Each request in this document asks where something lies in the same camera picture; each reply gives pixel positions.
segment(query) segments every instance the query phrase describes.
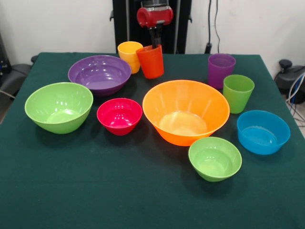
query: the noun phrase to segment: green bowl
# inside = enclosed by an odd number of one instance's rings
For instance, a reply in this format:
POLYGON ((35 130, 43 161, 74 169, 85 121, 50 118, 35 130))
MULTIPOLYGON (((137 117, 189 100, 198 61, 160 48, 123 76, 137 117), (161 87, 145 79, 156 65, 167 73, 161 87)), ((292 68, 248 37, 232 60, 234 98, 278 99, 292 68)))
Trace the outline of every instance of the green bowl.
POLYGON ((67 134, 85 121, 91 110, 91 91, 77 83, 53 83, 31 94, 25 113, 41 128, 55 134, 67 134))
POLYGON ((205 180, 216 182, 233 176, 242 166, 238 149, 227 140, 206 137, 195 141, 189 149, 189 159, 205 180))

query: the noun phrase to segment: orange bowl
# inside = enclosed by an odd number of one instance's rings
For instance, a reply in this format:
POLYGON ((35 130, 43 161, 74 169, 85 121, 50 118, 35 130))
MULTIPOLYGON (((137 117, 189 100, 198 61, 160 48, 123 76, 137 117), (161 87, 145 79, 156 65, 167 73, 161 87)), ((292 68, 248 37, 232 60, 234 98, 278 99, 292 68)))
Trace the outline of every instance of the orange bowl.
POLYGON ((190 146, 221 128, 229 118, 225 97, 191 80, 161 83, 145 95, 143 111, 159 134, 177 146, 190 146))

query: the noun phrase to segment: dark green cloth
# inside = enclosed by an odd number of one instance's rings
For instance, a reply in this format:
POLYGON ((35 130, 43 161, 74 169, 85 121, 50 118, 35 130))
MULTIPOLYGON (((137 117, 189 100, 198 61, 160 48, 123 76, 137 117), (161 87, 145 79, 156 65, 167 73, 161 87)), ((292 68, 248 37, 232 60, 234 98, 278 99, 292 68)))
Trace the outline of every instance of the dark green cloth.
POLYGON ((282 117, 291 138, 274 155, 258 156, 237 139, 236 120, 213 136, 231 141, 243 165, 230 179, 209 183, 188 160, 188 147, 164 141, 143 115, 126 136, 98 122, 104 101, 127 97, 142 104, 160 82, 206 82, 208 55, 164 55, 165 74, 132 75, 118 93, 94 98, 85 123, 67 135, 49 133, 25 114, 38 88, 68 82, 73 63, 93 53, 41 53, 0 125, 0 227, 2 229, 305 228, 305 140, 259 55, 236 55, 234 73, 255 82, 246 111, 282 117))

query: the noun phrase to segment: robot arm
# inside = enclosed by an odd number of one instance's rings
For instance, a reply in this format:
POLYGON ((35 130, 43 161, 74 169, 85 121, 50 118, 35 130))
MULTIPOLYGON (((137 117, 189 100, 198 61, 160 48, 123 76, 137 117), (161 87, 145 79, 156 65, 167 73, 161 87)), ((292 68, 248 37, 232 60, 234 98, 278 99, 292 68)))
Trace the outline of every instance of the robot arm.
POLYGON ((148 28, 152 47, 161 44, 161 27, 168 25, 173 19, 173 10, 168 0, 140 0, 141 8, 137 12, 137 20, 141 27, 148 28))

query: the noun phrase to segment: cup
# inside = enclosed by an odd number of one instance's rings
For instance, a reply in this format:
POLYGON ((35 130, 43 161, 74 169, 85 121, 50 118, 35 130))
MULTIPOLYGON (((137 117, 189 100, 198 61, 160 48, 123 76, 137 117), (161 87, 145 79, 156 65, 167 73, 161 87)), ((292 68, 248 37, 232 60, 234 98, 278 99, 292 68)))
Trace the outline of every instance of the cup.
POLYGON ((119 57, 130 65, 132 74, 137 73, 140 69, 136 51, 142 47, 143 45, 138 42, 123 42, 118 46, 119 57))
POLYGON ((216 89, 224 87, 225 77, 232 74, 236 60, 228 54, 213 54, 208 62, 208 84, 216 89))
POLYGON ((145 46, 137 50, 141 68, 147 79, 155 79, 164 74, 162 46, 159 44, 157 48, 145 46))
POLYGON ((254 89, 254 82, 243 75, 229 75, 224 79, 224 97, 230 106, 230 113, 241 113, 246 107, 251 93, 254 89))

